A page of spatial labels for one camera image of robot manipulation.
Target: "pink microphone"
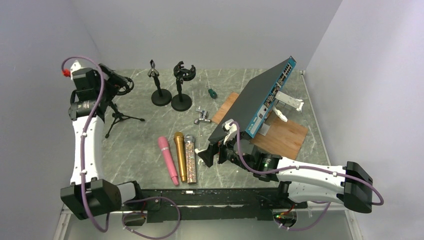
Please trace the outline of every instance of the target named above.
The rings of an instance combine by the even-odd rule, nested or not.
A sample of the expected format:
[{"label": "pink microphone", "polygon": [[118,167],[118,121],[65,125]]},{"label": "pink microphone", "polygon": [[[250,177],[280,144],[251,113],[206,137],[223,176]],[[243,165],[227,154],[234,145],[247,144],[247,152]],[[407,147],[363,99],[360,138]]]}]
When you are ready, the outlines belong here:
[{"label": "pink microphone", "polygon": [[168,168],[169,176],[172,179],[172,182],[175,186],[178,186],[180,183],[178,182],[178,174],[174,165],[174,161],[172,159],[172,155],[170,152],[170,145],[168,144],[168,140],[164,136],[160,136],[157,139],[157,144],[159,145],[160,150],[162,151],[163,158],[165,159],[166,167]]}]

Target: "marble tabletop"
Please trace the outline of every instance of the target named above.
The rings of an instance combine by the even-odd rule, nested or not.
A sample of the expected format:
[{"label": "marble tabletop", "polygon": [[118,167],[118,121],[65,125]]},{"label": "marble tabletop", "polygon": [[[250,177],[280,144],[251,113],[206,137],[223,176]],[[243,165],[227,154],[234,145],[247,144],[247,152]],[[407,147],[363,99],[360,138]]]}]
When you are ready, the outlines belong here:
[{"label": "marble tabletop", "polygon": [[[172,157],[178,169],[174,133],[182,132],[196,136],[196,148],[205,149],[208,137],[217,126],[214,123],[193,121],[199,117],[195,111],[200,107],[209,112],[211,119],[231,92],[240,93],[250,79],[263,73],[266,69],[198,69],[196,77],[184,82],[182,92],[192,99],[189,110],[178,112],[171,104],[155,106],[151,95],[156,90],[152,78],[147,76],[149,69],[127,69],[117,71],[131,77],[135,83],[133,91],[124,96],[117,96],[114,102],[119,111],[125,115],[144,118],[145,122],[129,119],[116,124],[109,138],[102,142],[103,172],[105,179],[114,184],[136,180],[142,189],[193,189],[193,188],[264,188],[276,187],[277,182],[263,182],[229,161],[216,162],[208,168],[198,157],[197,184],[180,183],[175,187],[169,177],[167,167],[158,147],[157,139],[168,139]],[[168,89],[172,95],[177,94],[175,77],[172,69],[158,69],[161,88]],[[212,88],[218,95],[212,99],[208,89]],[[288,119],[308,128],[308,133],[300,148],[296,160],[305,163],[327,165],[327,157],[317,127],[307,90],[300,72],[294,70],[287,80],[282,92],[302,99],[305,104],[302,112],[294,108],[277,106]],[[108,108],[105,116],[104,134],[112,123],[112,110]]]}]

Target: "white wall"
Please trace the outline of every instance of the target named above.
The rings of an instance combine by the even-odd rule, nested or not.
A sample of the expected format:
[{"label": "white wall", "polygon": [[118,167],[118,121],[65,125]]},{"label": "white wall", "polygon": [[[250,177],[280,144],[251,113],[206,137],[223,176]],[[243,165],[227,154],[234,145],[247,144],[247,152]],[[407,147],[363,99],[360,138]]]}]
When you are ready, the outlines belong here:
[{"label": "white wall", "polygon": [[72,0],[106,64],[117,69],[305,69],[341,0]]},{"label": "white wall", "polygon": [[1,1],[0,239],[53,238],[74,162],[72,55],[99,59],[69,0]]},{"label": "white wall", "polygon": [[357,214],[367,240],[424,235],[423,9],[344,0],[306,70],[331,162],[360,163],[385,197]]}]

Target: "blue front panel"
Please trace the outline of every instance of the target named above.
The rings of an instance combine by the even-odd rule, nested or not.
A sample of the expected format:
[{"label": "blue front panel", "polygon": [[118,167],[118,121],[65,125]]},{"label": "blue front panel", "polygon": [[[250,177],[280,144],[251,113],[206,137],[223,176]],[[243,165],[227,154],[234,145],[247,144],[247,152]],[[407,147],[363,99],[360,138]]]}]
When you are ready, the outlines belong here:
[{"label": "blue front panel", "polygon": [[278,91],[283,89],[284,84],[286,84],[287,79],[289,78],[295,66],[296,62],[292,57],[290,57],[288,59],[287,65],[282,70],[280,77],[275,80],[275,84],[269,90],[268,97],[263,100],[262,105],[259,107],[259,109],[256,111],[256,114],[250,121],[248,125],[249,127],[246,129],[245,132],[249,134],[249,136],[251,136],[252,138],[255,137],[259,128],[262,126],[262,123],[265,121],[265,117],[268,115],[270,109],[272,109],[273,107],[276,94],[278,93]]}]

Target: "wooden cutting board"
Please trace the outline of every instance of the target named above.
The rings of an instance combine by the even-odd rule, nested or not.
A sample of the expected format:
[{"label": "wooden cutting board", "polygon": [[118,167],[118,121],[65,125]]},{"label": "wooden cutting board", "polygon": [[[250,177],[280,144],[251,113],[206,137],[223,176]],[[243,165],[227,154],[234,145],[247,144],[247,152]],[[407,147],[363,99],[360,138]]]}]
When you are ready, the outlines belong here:
[{"label": "wooden cutting board", "polygon": [[[219,124],[221,122],[238,96],[239,94],[235,92],[229,95],[213,116],[213,123]],[[266,124],[270,125],[267,134],[264,136],[257,133],[250,142],[271,154],[296,159],[308,129],[291,120],[284,122],[274,112],[269,115]]]}]

